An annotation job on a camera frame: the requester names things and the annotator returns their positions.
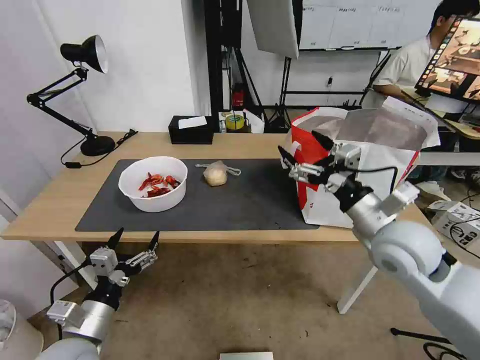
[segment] lamp arm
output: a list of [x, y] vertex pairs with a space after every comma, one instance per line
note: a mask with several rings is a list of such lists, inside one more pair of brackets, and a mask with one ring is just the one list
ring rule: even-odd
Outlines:
[[[57, 97], [60, 94], [63, 94], [64, 92], [70, 90], [71, 88], [77, 86], [80, 83], [83, 83], [85, 80], [87, 80], [87, 72], [88, 70], [84, 67], [78, 67], [75, 70], [73, 70], [70, 74], [62, 77], [61, 79], [55, 81], [54, 83], [48, 85], [47, 87], [44, 87], [40, 91], [37, 91], [35, 93], [32, 93], [26, 97], [26, 101], [36, 107], [37, 109], [42, 110], [44, 113], [47, 113], [48, 115], [54, 117], [57, 120], [60, 120], [62, 123], [65, 125], [71, 127], [72, 129], [78, 131], [79, 133], [85, 135], [88, 139], [93, 139], [96, 138], [97, 135], [95, 135], [92, 132], [92, 129], [87, 129], [80, 125], [79, 123], [63, 116], [62, 114], [56, 112], [52, 108], [48, 107], [46, 105], [46, 102]], [[73, 77], [73, 76], [78, 76], [80, 79], [75, 81], [74, 83], [58, 89], [58, 90], [50, 90], [51, 88], [57, 86], [58, 84], [61, 84], [65, 80]]]

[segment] red crayfish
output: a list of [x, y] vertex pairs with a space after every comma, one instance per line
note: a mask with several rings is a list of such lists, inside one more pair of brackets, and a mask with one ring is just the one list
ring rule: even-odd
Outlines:
[[160, 174], [147, 173], [148, 177], [141, 183], [138, 188], [139, 191], [144, 190], [146, 187], [150, 186], [152, 190], [146, 192], [147, 196], [142, 196], [142, 198], [154, 198], [160, 195], [169, 193], [171, 190], [167, 187], [170, 185], [173, 189], [180, 185], [180, 182], [175, 179], [173, 176], [168, 175], [165, 179]]

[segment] lamp shade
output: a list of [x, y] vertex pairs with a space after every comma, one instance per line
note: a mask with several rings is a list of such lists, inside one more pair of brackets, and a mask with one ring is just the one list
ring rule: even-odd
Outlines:
[[90, 36], [81, 45], [64, 43], [60, 53], [66, 60], [87, 63], [98, 72], [106, 74], [109, 70], [107, 52], [99, 35]]

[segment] black table mat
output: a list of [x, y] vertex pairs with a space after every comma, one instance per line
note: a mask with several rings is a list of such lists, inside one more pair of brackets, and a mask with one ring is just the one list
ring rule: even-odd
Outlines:
[[121, 172], [136, 160], [116, 163], [75, 230], [78, 232], [125, 231], [231, 231], [303, 230], [318, 226], [304, 222], [295, 182], [278, 159], [226, 159], [240, 176], [228, 175], [225, 185], [210, 187], [204, 168], [195, 164], [216, 161], [188, 159], [186, 194], [170, 210], [143, 212], [119, 190]]

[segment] red and white bag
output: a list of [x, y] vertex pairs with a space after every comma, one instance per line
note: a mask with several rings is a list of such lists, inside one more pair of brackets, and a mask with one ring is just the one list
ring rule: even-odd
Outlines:
[[[283, 147], [299, 163], [314, 164], [328, 155], [312, 130], [335, 143], [361, 147], [359, 169], [397, 167], [395, 185], [415, 167], [421, 149], [440, 144], [435, 118], [392, 97], [379, 109], [346, 111], [323, 107], [295, 119]], [[393, 171], [359, 173], [357, 180], [384, 199], [390, 193], [392, 176]], [[352, 227], [352, 221], [340, 211], [338, 200], [324, 185], [298, 182], [297, 193], [307, 224]]]

